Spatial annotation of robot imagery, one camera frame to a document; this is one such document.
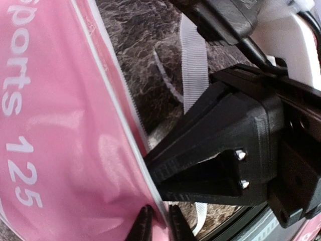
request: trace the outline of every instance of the white plastic part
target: white plastic part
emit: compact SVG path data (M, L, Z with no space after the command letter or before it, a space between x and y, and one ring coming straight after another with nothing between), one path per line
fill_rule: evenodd
M314 0L265 0L258 16L259 22L286 18L291 13L310 11Z
M285 60L291 79L321 90L315 37L297 14L289 12L288 17L259 22L252 38L266 55Z

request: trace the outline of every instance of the metal screw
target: metal screw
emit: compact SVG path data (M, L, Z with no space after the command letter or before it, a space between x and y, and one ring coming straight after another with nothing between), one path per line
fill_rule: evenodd
M246 153L243 150L236 150L235 154L237 155L239 161L244 160L244 158L246 157Z
M242 188L243 188L243 189L248 188L249 185L250 185L250 183L249 183L248 181L246 181L246 180L242 180L242 181L241 181L241 184L242 184Z

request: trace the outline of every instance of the black cable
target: black cable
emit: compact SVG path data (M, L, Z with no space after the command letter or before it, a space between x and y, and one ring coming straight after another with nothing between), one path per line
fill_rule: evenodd
M321 26L309 11L299 12L298 15L308 24L315 35L318 59L321 64Z
M287 68L274 66L251 38L242 39L236 46L262 71L276 75L287 75Z

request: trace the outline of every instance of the bolt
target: bolt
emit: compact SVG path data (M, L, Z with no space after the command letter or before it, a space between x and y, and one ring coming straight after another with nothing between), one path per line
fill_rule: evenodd
M243 150L236 150L235 154L237 155L239 161L244 160L244 158L246 157L246 153Z
M249 183L248 181L246 181L246 180L242 180L242 181L241 181L241 184L242 184L242 188L243 188L243 189L248 188L249 185L250 185L250 183Z

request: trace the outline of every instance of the pink bag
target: pink bag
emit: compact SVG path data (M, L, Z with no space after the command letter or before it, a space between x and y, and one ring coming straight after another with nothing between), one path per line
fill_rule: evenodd
M124 240L165 206L94 0L0 2L0 213L23 240Z

